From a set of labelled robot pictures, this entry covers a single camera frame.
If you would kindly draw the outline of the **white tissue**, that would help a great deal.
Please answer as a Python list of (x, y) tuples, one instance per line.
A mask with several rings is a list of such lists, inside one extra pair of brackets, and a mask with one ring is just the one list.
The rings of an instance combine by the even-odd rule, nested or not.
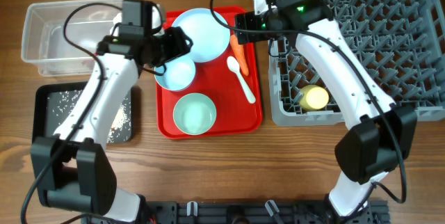
[(118, 35), (118, 27), (122, 22), (122, 13), (118, 13), (114, 18), (113, 18), (113, 26), (110, 30), (110, 35), (112, 36), (117, 36)]

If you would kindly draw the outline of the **mint green bowl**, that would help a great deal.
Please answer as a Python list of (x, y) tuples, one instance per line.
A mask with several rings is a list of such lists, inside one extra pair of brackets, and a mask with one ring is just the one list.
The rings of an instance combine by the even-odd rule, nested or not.
[(216, 122), (216, 105), (202, 93), (190, 93), (178, 100), (173, 109), (173, 120), (183, 133), (197, 136), (204, 134)]

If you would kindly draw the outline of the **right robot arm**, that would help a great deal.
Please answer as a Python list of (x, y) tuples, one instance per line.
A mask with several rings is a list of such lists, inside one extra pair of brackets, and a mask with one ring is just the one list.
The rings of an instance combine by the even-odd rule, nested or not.
[(324, 0), (253, 1), (252, 12), (236, 17), (238, 41), (285, 37), (315, 68), (344, 117), (348, 133), (334, 149), (341, 174), (328, 200), (337, 218), (348, 220), (388, 173), (404, 170), (416, 112), (397, 105), (369, 76)]

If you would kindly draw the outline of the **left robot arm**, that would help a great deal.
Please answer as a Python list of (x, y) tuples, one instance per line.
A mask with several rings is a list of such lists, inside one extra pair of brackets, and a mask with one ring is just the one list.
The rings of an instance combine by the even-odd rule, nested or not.
[(52, 136), (33, 138), (29, 193), (79, 218), (152, 223), (146, 199), (117, 186), (105, 153), (108, 133), (141, 72), (188, 54), (193, 41), (179, 27), (164, 28), (164, 12), (151, 1), (124, 0), (120, 11), (121, 21), (91, 54), (94, 69), (71, 113)]

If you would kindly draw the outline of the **yellow plastic cup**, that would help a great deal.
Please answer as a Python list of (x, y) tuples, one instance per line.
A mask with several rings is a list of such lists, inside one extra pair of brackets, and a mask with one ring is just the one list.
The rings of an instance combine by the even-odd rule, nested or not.
[(330, 99), (326, 89), (317, 85), (307, 85), (300, 92), (302, 98), (299, 104), (306, 111), (320, 110), (327, 105)]

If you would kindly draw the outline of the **light blue bowl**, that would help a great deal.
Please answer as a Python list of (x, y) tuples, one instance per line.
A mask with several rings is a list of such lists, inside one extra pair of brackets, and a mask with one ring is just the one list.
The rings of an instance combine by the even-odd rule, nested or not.
[(167, 62), (165, 66), (156, 67), (155, 72), (162, 76), (155, 76), (160, 87), (170, 91), (181, 91), (189, 87), (196, 75), (195, 62), (188, 56), (181, 56)]

